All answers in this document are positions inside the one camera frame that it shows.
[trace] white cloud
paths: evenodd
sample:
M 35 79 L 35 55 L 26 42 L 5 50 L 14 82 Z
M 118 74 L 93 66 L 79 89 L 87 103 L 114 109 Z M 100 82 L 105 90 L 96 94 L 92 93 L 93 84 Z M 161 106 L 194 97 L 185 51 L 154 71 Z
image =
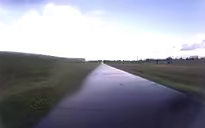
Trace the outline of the white cloud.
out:
M 88 15 L 93 15 L 93 16 L 100 16 L 104 14 L 106 14 L 104 10 L 93 10 L 93 11 L 88 12 Z
M 125 31 L 72 6 L 52 3 L 40 12 L 25 12 L 12 24 L 0 21 L 0 50 L 5 51 L 87 59 L 165 58 L 179 55 L 182 42 L 171 35 Z

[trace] grassy bank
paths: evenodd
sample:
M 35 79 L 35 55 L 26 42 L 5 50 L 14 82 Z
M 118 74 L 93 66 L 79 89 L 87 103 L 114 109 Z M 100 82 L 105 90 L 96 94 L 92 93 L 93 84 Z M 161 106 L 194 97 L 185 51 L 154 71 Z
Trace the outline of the grassy bank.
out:
M 205 64 L 109 64 L 191 96 L 205 95 Z
M 0 53 L 0 125 L 33 127 L 96 66 L 75 59 Z

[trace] green field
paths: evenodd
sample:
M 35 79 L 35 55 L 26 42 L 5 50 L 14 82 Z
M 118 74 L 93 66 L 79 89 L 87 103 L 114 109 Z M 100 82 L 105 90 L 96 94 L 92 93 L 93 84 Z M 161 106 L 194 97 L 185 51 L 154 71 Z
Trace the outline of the green field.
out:
M 205 61 L 185 61 L 181 64 L 109 63 L 109 65 L 203 100 L 205 99 L 205 63 L 202 62 Z
M 79 59 L 0 52 L 0 126 L 31 128 L 97 67 Z

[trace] overcast sky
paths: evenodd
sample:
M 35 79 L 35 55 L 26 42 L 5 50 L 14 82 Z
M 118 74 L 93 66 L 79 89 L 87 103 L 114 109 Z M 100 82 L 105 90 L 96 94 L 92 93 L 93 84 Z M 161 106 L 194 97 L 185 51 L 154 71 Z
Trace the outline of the overcast sky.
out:
M 205 0 L 0 0 L 0 51 L 86 59 L 205 56 Z

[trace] path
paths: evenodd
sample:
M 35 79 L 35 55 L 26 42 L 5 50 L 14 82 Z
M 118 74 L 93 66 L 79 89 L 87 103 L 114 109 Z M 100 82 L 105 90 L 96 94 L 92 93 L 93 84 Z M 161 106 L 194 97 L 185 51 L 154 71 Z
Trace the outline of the path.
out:
M 36 128 L 205 128 L 205 107 L 102 64 Z

